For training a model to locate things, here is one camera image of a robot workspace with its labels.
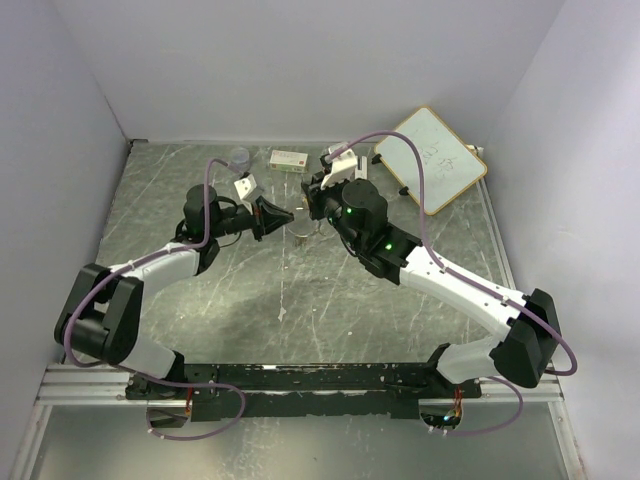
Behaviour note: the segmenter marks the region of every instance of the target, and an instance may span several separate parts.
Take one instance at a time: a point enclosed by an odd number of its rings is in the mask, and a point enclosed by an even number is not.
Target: small white object
[[[249,211],[251,211],[251,204],[264,193],[262,188],[258,186],[253,175],[236,180],[233,182],[233,186],[236,187],[236,193],[238,194],[238,197],[240,197],[240,201],[245,207],[247,207],[247,209],[249,209]]]
[[[360,157],[358,162],[358,166],[356,167],[356,179],[361,178],[363,180],[367,179],[367,162],[369,160],[367,157]]]
[[[304,173],[307,171],[308,156],[306,153],[274,150],[271,152],[269,166],[273,170],[280,170],[282,172]]]
[[[329,153],[333,153],[343,146],[344,143],[332,145],[329,147]],[[338,183],[342,183],[345,180],[349,180],[355,173],[357,167],[358,157],[356,157],[353,150],[349,149],[346,152],[342,152],[342,154],[333,159],[333,162],[331,163],[331,173],[325,175],[322,179],[320,188],[324,190],[325,188],[329,188],[337,185]]]

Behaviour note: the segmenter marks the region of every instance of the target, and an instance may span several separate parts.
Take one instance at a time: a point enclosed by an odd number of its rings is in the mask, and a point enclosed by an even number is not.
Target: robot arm
[[[542,328],[506,300],[536,312],[559,332],[553,299],[536,289],[530,296],[489,282],[437,254],[435,264],[420,239],[389,223],[387,201],[364,179],[349,181],[357,161],[350,150],[303,182],[312,219],[326,218],[338,231],[347,251],[373,275],[433,295],[482,325],[490,336],[466,345],[441,345],[433,353],[442,381],[502,375],[528,388],[535,387],[557,347]],[[453,267],[465,277],[495,290],[502,301],[447,273]]]
[[[184,205],[184,219],[176,227],[175,238],[162,255],[143,266],[118,275],[83,310],[71,334],[74,350],[111,365],[122,365],[155,378],[184,381],[184,357],[139,334],[142,302],[174,282],[208,269],[220,252],[217,238],[251,230],[260,241],[293,215],[269,203],[251,175],[235,182],[242,205],[217,195],[209,187],[209,241],[200,248],[204,228],[203,185],[192,187]],[[230,204],[222,208],[221,203]],[[55,340],[63,344],[69,318],[95,285],[122,265],[85,266],[78,274],[55,329]]]

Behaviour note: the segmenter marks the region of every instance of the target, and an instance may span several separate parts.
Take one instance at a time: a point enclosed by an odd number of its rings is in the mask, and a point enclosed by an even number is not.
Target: whiteboard
[[[395,131],[409,137],[420,152],[424,210],[428,215],[438,213],[487,173],[482,160],[429,107],[418,109]],[[418,166],[409,146],[399,138],[386,137],[374,150],[398,181],[409,187],[409,195],[418,203]]]

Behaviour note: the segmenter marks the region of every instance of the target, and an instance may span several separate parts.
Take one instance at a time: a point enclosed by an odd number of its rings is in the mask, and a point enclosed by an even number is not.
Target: white wall
[[[593,479],[640,475],[638,25],[637,1],[569,0],[486,150],[516,280],[580,361],[562,386]]]
[[[130,138],[484,143],[562,0],[55,0]]]
[[[49,1],[0,7],[0,478],[78,268],[92,260],[126,144]]]

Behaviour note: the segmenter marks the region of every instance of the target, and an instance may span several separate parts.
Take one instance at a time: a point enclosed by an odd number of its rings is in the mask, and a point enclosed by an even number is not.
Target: cable
[[[442,260],[440,260],[440,258],[438,257],[438,255],[436,254],[436,252],[433,250],[433,247],[431,246],[431,242],[429,241],[429,236],[427,235],[427,227],[426,227],[426,213],[424,211],[424,170],[422,167],[422,161],[420,159],[420,153],[418,153],[418,149],[416,148],[415,144],[405,135],[398,133],[398,132],[394,132],[393,130],[380,130],[377,132],[373,132],[373,133],[368,133],[367,135],[364,135],[356,140],[353,140],[349,143],[347,143],[345,146],[339,148],[338,150],[336,150],[335,152],[333,152],[332,154],[329,155],[329,160],[333,160],[334,158],[342,155],[345,151],[349,150],[350,148],[352,148],[354,145],[357,145],[358,143],[363,142],[364,140],[367,140],[371,137],[379,137],[379,136],[392,136],[392,137],[396,137],[399,138],[400,140],[403,140],[408,146],[409,148],[411,148],[411,151],[413,152],[415,158],[416,158],[416,162],[418,163],[418,177],[419,177],[419,181],[420,181],[420,234],[421,234],[421,240],[422,240],[422,244],[424,246],[424,248],[427,250],[427,252],[429,253],[429,256],[431,257],[431,259],[433,260],[433,263],[435,263],[438,267],[443,268],[445,265],[442,262]],[[492,289],[485,287],[484,285],[476,282],[475,280],[467,277],[466,275],[456,271],[455,269],[446,268],[446,272],[450,273],[451,275],[453,275],[454,277],[456,277],[458,280],[461,280],[465,283],[467,283],[468,285],[471,285],[472,287],[477,288],[478,290],[486,293],[487,295],[490,295],[491,297],[502,301],[503,297],[499,292],[495,292]],[[558,332],[556,332],[553,328],[551,328],[549,326],[548,323],[546,323],[542,318],[540,318],[538,315],[536,315],[534,312],[532,312],[531,310],[529,310],[526,307],[523,307],[522,305],[519,305],[518,303],[514,302],[511,299],[508,299],[506,301],[507,305],[515,308],[516,310],[519,310],[520,312],[524,313],[527,317],[529,317],[530,319],[532,319],[535,323],[537,323],[541,328],[543,328],[555,341],[557,341],[562,348],[567,352],[567,355],[569,356],[569,359],[571,360],[571,367],[569,367],[568,370],[545,370],[545,373],[550,373],[553,375],[559,375],[559,376],[570,376],[573,375],[574,373],[576,373],[576,371],[578,370],[578,360],[573,352],[573,350],[571,349],[571,347],[569,347],[569,345],[567,344],[567,342],[562,338],[562,336],[560,334],[558,334]]]
[[[220,160],[219,158],[213,158],[211,160],[208,161],[207,163],[207,168],[205,169],[205,174],[204,174],[204,185],[203,185],[203,192],[204,192],[204,235],[202,237],[202,241],[199,243],[194,243],[194,244],[189,244],[189,245],[184,245],[182,247],[178,247],[175,249],[172,249],[171,251],[169,250],[158,250],[157,252],[153,252],[150,253],[148,255],[145,255],[143,257],[138,258],[137,260],[132,260],[130,261],[127,265],[125,265],[122,268],[119,268],[117,270],[112,271],[109,275],[107,275],[101,282],[98,282],[98,284],[93,287],[89,293],[87,294],[86,297],[84,297],[82,299],[82,301],[78,304],[78,306],[76,307],[76,309],[73,311],[73,313],[71,314],[71,316],[69,317],[69,320],[67,322],[67,325],[65,327],[65,331],[64,331],[64,340],[63,340],[63,345],[64,345],[64,351],[65,354],[67,355],[67,358],[69,360],[71,360],[71,363],[73,363],[76,367],[80,367],[80,368],[89,368],[89,367],[94,367],[97,365],[101,365],[103,362],[97,361],[97,362],[89,362],[89,363],[84,363],[81,362],[80,360],[78,360],[78,358],[75,356],[73,349],[71,348],[71,334],[73,332],[73,328],[76,324],[76,322],[78,321],[78,318],[80,317],[82,311],[89,305],[89,303],[94,299],[94,297],[98,294],[98,292],[100,292],[105,286],[107,286],[107,284],[113,280],[114,278],[116,278],[119,275],[122,275],[123,273],[127,273],[135,268],[138,268],[142,265],[146,265],[147,263],[156,260],[158,258],[162,258],[166,255],[169,255],[170,253],[176,253],[176,252],[184,252],[187,250],[191,250],[191,249],[198,249],[198,248],[202,248],[204,247],[207,242],[209,241],[209,235],[211,233],[211,218],[209,216],[209,178],[210,178],[210,173],[211,173],[211,167],[213,166],[214,163],[219,163],[220,165],[227,167],[231,170],[234,170],[233,168],[231,168],[230,164],[225,162],[224,160]],[[142,372],[136,372],[135,370],[131,370],[129,368],[125,368],[122,366],[117,366],[117,368],[127,371],[129,373],[134,373],[139,375],[140,377],[153,382],[153,383],[157,383],[159,385],[164,385],[167,387],[174,387],[174,388],[224,388],[227,390],[232,390],[234,392],[236,392],[238,394],[238,396],[240,397],[240,409],[238,410],[238,413],[236,414],[236,416],[230,420],[228,423],[226,423],[225,425],[223,425],[222,427],[213,430],[212,432],[209,433],[205,433],[203,435],[195,435],[192,437],[177,437],[174,435],[163,435],[160,432],[158,432],[157,430],[155,430],[152,426],[151,426],[151,420],[149,418],[149,413],[147,412],[147,426],[149,427],[149,433],[151,433],[152,435],[155,435],[158,438],[162,438],[162,439],[167,439],[167,440],[176,440],[176,441],[181,441],[181,442],[185,442],[185,441],[191,441],[191,440],[201,440],[203,438],[209,438],[212,437],[214,435],[218,435],[219,433],[224,432],[225,430],[231,428],[233,425],[235,425],[236,423],[238,423],[238,421],[240,420],[240,418],[242,417],[242,414],[244,413],[244,409],[246,407],[247,401],[246,401],[246,397],[244,395],[244,393],[242,392],[242,390],[240,390],[238,387],[235,387],[234,385],[228,385],[226,383],[181,383],[181,382],[169,382],[167,380],[162,380],[160,378],[156,378],[156,377],[152,377],[151,375],[147,375],[144,374]]]
[[[516,396],[518,397],[518,410],[516,411],[516,413],[514,413],[511,416],[511,418],[509,418],[509,420],[499,423],[498,425],[494,425],[492,427],[487,427],[487,428],[481,428],[479,430],[471,430],[468,432],[460,432],[458,430],[454,430],[454,431],[448,432],[447,437],[474,437],[476,435],[484,435],[485,433],[493,433],[498,430],[502,430],[505,427],[508,427],[520,417],[520,415],[522,414],[522,410],[524,409],[524,399],[522,398],[522,394],[515,387],[515,385],[499,377],[487,377],[487,378],[490,380],[493,380],[494,382],[502,383],[503,385],[506,385],[511,390],[513,390],[513,393],[515,393]]]
[[[230,247],[231,245],[235,245],[236,243],[238,243],[241,236],[242,236],[242,232],[238,232],[238,235],[236,235],[236,238],[233,240],[233,242],[227,243],[226,245],[220,245],[220,248],[225,248],[225,247]]]
[[[368,133],[366,135],[363,135],[360,138],[357,138],[356,140],[353,140],[351,142],[348,142],[346,145],[344,145],[343,147],[337,149],[336,151],[334,151],[333,153],[331,153],[328,157],[327,160],[333,160],[334,158],[342,155],[345,151],[349,150],[350,148],[352,148],[354,145],[357,145],[358,143],[363,142],[364,140],[368,140],[369,138],[372,137],[379,137],[379,136],[391,136],[391,137],[396,137],[399,138],[400,140],[402,140],[403,142],[405,142],[409,148],[411,149],[411,151],[413,152],[413,155],[415,156],[416,162],[418,164],[418,179],[420,182],[420,236],[421,236],[421,240],[422,240],[422,245],[424,246],[424,248],[427,250],[427,253],[429,254],[429,256],[431,257],[431,259],[433,260],[433,262],[440,268],[444,268],[445,265],[442,262],[442,260],[440,260],[440,258],[438,257],[438,255],[436,254],[436,252],[433,250],[433,247],[431,246],[431,242],[429,241],[429,236],[427,235],[427,226],[426,226],[426,213],[424,211],[424,169],[422,167],[422,160],[420,158],[420,153],[418,152],[418,149],[416,148],[415,144],[411,141],[411,139],[399,132],[394,132],[393,130],[379,130],[377,132],[372,132],[372,133]],[[503,296],[498,293],[495,292],[494,290],[485,287],[484,285],[482,285],[481,283],[476,282],[475,280],[467,277],[466,275],[456,271],[455,269],[452,268],[444,268],[444,271],[447,273],[450,273],[451,275],[453,275],[455,278],[457,278],[458,280],[461,280],[465,283],[467,283],[468,285],[471,285],[472,287],[475,287],[476,289],[486,293],[487,295],[500,300],[500,301],[504,301]],[[520,311],[521,313],[525,314],[527,317],[529,317],[531,320],[533,320],[536,324],[538,324],[542,329],[544,329],[549,335],[551,335],[551,337],[558,342],[562,348],[564,349],[565,352],[567,352],[567,355],[569,356],[569,360],[571,361],[571,366],[569,367],[568,370],[555,370],[555,369],[547,369],[545,370],[545,373],[550,373],[553,375],[558,375],[558,376],[570,376],[573,375],[574,373],[576,373],[576,371],[578,370],[578,359],[575,356],[575,353],[573,352],[573,350],[571,349],[571,347],[569,347],[569,344],[562,338],[562,336],[556,332],[553,328],[551,328],[551,326],[549,326],[549,324],[547,324],[542,318],[540,318],[538,315],[536,315],[534,312],[532,312],[531,310],[529,310],[526,307],[523,307],[522,305],[519,305],[518,303],[514,302],[511,299],[507,299],[505,302],[507,305],[509,305],[510,307],[515,308],[516,310]],[[522,399],[522,395],[520,394],[520,392],[518,391],[518,389],[511,384],[511,382],[508,382],[507,380],[503,380],[497,377],[489,377],[491,380],[497,381],[499,383],[502,383],[504,385],[506,385],[507,387],[509,387],[510,389],[512,389],[515,394],[518,397],[518,411],[515,413],[515,415],[513,417],[511,417],[509,420],[507,420],[504,423],[501,423],[500,425],[496,425],[495,427],[490,427],[490,428],[485,428],[482,430],[474,430],[471,432],[458,432],[456,433],[456,436],[472,436],[472,435],[480,435],[480,434],[484,434],[484,433],[490,433],[490,432],[494,432],[496,430],[500,430],[501,428],[504,428],[508,425],[511,425],[513,422],[515,422],[518,417],[520,416],[520,414],[522,413],[522,409],[524,406],[524,400]]]

